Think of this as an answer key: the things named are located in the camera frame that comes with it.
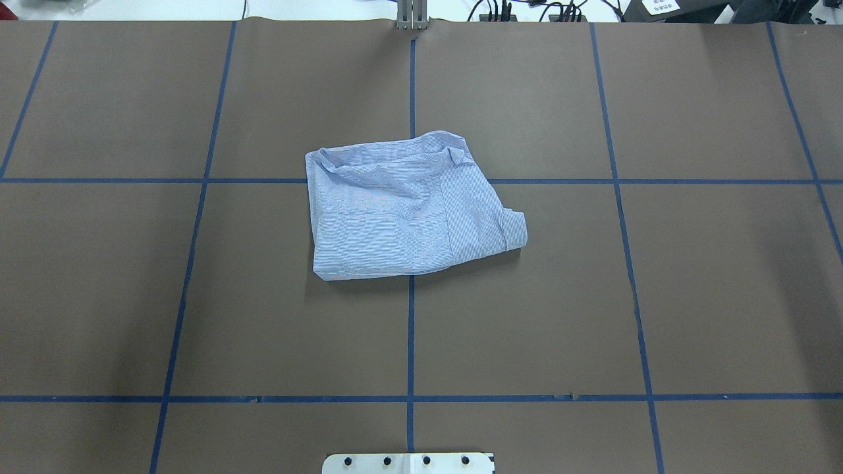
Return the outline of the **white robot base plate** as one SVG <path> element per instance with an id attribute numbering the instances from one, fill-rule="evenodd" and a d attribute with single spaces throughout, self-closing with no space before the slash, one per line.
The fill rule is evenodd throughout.
<path id="1" fill-rule="evenodd" d="M 494 455 L 482 452 L 335 454 L 322 473 L 495 473 Z"/>

